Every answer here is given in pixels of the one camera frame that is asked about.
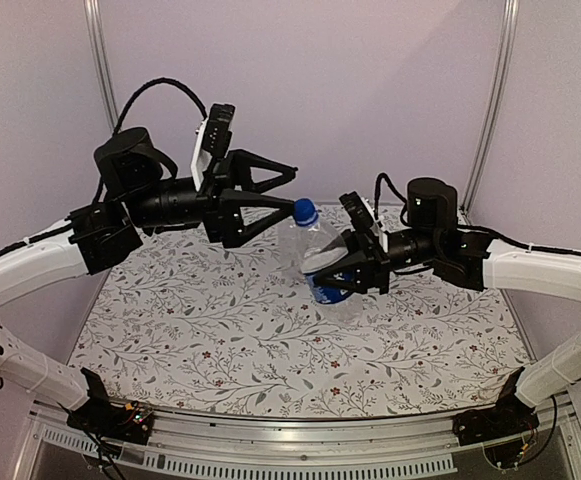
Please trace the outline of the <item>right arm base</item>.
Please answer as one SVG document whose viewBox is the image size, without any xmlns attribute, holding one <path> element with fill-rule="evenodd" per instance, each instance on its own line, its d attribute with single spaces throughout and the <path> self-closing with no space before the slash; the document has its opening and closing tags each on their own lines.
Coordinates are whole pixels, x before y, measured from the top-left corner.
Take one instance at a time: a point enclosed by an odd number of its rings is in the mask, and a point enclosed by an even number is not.
<svg viewBox="0 0 581 480">
<path fill-rule="evenodd" d="M 452 419 L 452 432 L 461 446 L 520 434 L 538 426 L 535 409 L 515 397 L 491 407 L 466 410 Z"/>
</svg>

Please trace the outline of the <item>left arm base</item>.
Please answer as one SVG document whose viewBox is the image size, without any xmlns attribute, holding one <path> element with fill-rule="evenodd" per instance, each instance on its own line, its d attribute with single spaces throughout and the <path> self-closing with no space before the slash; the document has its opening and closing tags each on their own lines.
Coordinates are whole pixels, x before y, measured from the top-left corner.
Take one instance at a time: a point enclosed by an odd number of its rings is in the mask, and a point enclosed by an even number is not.
<svg viewBox="0 0 581 480">
<path fill-rule="evenodd" d="M 111 438 L 137 445 L 147 445 L 154 425 L 154 410 L 132 400 L 113 404 L 100 376 L 83 367 L 87 383 L 87 401 L 70 410 L 67 425 L 93 436 Z"/>
</svg>

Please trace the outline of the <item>blue bottle cap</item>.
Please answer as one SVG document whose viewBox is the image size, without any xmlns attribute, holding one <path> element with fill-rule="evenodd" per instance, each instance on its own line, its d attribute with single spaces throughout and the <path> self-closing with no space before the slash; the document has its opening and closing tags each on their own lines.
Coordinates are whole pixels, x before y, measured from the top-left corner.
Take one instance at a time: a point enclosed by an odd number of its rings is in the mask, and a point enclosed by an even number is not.
<svg viewBox="0 0 581 480">
<path fill-rule="evenodd" d="M 319 212 L 312 200 L 301 198 L 294 202 L 293 219 L 299 227 L 310 227 L 319 220 Z"/>
</svg>

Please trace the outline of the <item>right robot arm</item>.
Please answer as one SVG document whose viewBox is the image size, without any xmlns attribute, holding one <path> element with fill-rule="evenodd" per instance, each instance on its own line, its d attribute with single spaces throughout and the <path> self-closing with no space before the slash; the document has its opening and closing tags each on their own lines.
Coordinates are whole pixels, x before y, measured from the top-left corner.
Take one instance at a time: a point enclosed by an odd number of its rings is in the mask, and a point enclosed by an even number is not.
<svg viewBox="0 0 581 480">
<path fill-rule="evenodd" d="M 474 291 L 519 290 L 581 303 L 581 251 L 524 244 L 486 227 L 460 224 L 457 191 L 429 177 L 411 180 L 402 209 L 404 229 L 389 233 L 377 206 L 356 193 L 341 196 L 352 227 L 346 254 L 314 276 L 315 284 L 365 294 L 386 293 L 390 276 L 423 265 L 443 281 Z M 507 436 L 551 395 L 581 380 L 581 331 L 546 357 L 511 374 L 487 427 Z"/>
</svg>

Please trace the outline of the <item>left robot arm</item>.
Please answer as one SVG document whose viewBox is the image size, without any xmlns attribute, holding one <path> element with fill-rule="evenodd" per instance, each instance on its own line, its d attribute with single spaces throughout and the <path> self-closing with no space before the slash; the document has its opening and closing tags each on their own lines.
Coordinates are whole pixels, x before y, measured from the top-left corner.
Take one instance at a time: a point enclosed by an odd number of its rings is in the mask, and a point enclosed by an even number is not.
<svg viewBox="0 0 581 480">
<path fill-rule="evenodd" d="M 0 250 L 0 307 L 117 266 L 146 235 L 203 227 L 210 242 L 236 248 L 287 218 L 292 202 L 274 197 L 272 190 L 292 181 L 296 169 L 233 150 L 230 139 L 228 128 L 205 122 L 191 173 L 182 178 L 147 129 L 114 134 L 94 153 L 105 198 Z M 96 373 L 50 359 L 1 324 L 0 378 L 78 410 L 98 434 L 118 426 L 118 412 Z"/>
</svg>

